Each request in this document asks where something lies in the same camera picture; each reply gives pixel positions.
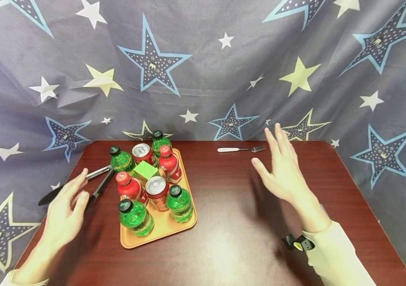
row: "tabletop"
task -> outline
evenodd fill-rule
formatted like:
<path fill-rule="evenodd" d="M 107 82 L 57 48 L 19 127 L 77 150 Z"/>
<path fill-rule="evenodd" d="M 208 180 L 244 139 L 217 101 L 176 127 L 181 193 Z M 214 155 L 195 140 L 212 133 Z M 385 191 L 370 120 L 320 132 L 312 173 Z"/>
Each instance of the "tabletop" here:
<path fill-rule="evenodd" d="M 137 141 L 95 141 L 70 179 L 110 162 L 109 148 L 130 151 Z M 263 141 L 173 141 L 181 152 L 198 212 L 194 228 L 137 247 L 120 244 L 116 181 L 87 212 L 76 239 L 57 257 L 49 285 L 322 285 L 306 255 L 287 251 L 281 238 L 298 236 L 295 211 L 272 196 L 250 163 L 270 168 L 270 151 L 217 153 L 220 147 L 254 147 Z M 323 141 L 294 141 L 299 165 L 329 216 L 339 222 L 377 286 L 406 286 L 406 268 L 334 148 Z M 103 176 L 85 188 L 92 193 Z M 44 223 L 17 268 L 37 244 Z"/>

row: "red bottle cap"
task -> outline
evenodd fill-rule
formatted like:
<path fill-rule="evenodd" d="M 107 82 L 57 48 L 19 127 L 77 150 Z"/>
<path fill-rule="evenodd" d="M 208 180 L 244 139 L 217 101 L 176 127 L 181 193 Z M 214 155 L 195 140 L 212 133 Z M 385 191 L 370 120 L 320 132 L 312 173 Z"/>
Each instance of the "red bottle cap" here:
<path fill-rule="evenodd" d="M 116 175 L 115 180 L 119 185 L 124 185 L 131 181 L 131 176 L 127 172 L 120 172 Z"/>
<path fill-rule="evenodd" d="M 160 156 L 167 157 L 171 155 L 171 148 L 168 145 L 162 145 L 160 147 Z"/>

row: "gray fabric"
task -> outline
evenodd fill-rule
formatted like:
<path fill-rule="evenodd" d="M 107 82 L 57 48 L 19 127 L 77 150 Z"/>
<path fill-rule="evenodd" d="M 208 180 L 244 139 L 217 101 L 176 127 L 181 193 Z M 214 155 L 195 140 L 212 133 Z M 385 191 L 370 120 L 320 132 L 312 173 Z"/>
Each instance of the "gray fabric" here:
<path fill-rule="evenodd" d="M 0 281 L 90 141 L 276 122 L 333 142 L 406 265 L 406 1 L 359 2 L 0 0 Z"/>

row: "fork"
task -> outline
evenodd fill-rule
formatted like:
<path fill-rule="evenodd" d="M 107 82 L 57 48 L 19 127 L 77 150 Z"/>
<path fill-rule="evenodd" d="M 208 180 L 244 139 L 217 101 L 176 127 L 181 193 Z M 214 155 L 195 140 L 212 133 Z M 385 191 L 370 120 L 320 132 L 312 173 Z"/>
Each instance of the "fork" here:
<path fill-rule="evenodd" d="M 250 149 L 245 149 L 245 148 L 218 148 L 217 152 L 223 153 L 223 152 L 236 152 L 236 151 L 252 151 L 252 152 L 256 153 L 256 152 L 263 151 L 265 149 L 266 149 L 265 146 L 257 146 L 257 147 L 253 147 L 253 148 L 250 148 Z"/>

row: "tray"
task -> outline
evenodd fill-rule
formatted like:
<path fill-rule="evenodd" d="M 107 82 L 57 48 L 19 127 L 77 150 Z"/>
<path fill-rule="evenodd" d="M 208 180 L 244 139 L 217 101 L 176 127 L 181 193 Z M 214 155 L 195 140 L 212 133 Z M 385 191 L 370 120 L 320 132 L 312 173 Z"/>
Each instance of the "tray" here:
<path fill-rule="evenodd" d="M 149 202 L 146 208 L 154 218 L 155 222 L 154 229 L 152 229 L 151 233 L 148 236 L 137 237 L 121 224 L 120 243 L 126 249 L 133 249 L 140 245 L 156 241 L 160 238 L 165 238 L 167 236 L 177 234 L 178 232 L 183 232 L 184 230 L 193 228 L 193 226 L 196 224 L 198 216 L 196 214 L 196 208 L 193 202 L 193 196 L 190 190 L 189 182 L 187 180 L 187 174 L 185 173 L 184 164 L 182 163 L 181 152 L 179 152 L 179 150 L 177 150 L 176 148 L 173 148 L 173 152 L 178 157 L 179 166 L 181 166 L 182 170 L 182 178 L 177 184 L 189 191 L 193 205 L 193 215 L 191 216 L 190 220 L 188 220 L 188 222 L 178 223 L 173 220 L 173 218 L 171 217 L 171 212 L 169 210 L 163 212 L 158 211 L 155 209 L 152 203 Z"/>

